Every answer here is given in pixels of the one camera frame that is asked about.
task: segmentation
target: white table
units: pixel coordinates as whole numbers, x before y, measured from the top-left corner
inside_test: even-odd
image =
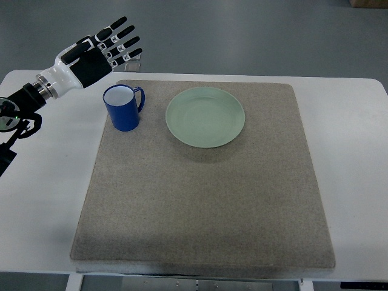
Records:
[[[10,72],[0,96],[37,73]],[[38,111],[41,130],[17,140],[0,178],[1,271],[75,271],[69,253],[107,116],[102,93],[120,79],[291,84],[336,258],[332,273],[311,279],[388,279],[388,96],[378,81],[152,73],[112,73]]]

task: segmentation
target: blue mug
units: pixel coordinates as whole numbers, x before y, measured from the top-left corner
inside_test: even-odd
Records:
[[[138,107],[135,93],[141,92],[141,101]],[[107,107],[113,126],[122,132],[135,129],[139,122],[139,112],[143,109],[146,96],[140,87],[131,88],[127,85],[113,85],[105,90],[103,100]]]

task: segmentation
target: gray floor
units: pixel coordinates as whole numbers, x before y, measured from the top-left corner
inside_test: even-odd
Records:
[[[61,50],[125,15],[141,37],[141,72],[373,78],[388,90],[388,9],[348,0],[0,2],[0,80],[51,67]],[[35,278],[2,273],[0,286]]]

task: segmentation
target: mug handle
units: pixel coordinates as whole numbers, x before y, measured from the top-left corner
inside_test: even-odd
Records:
[[[132,90],[133,90],[133,94],[135,94],[137,91],[141,92],[141,101],[140,101],[140,104],[139,104],[139,107],[138,107],[138,112],[140,112],[143,109],[144,103],[146,101],[146,96],[144,94],[144,90],[142,88],[140,88],[140,87],[135,87]]]

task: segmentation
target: cardboard box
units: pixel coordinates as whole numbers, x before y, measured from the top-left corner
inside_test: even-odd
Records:
[[[349,0],[355,8],[388,8],[388,0]]]

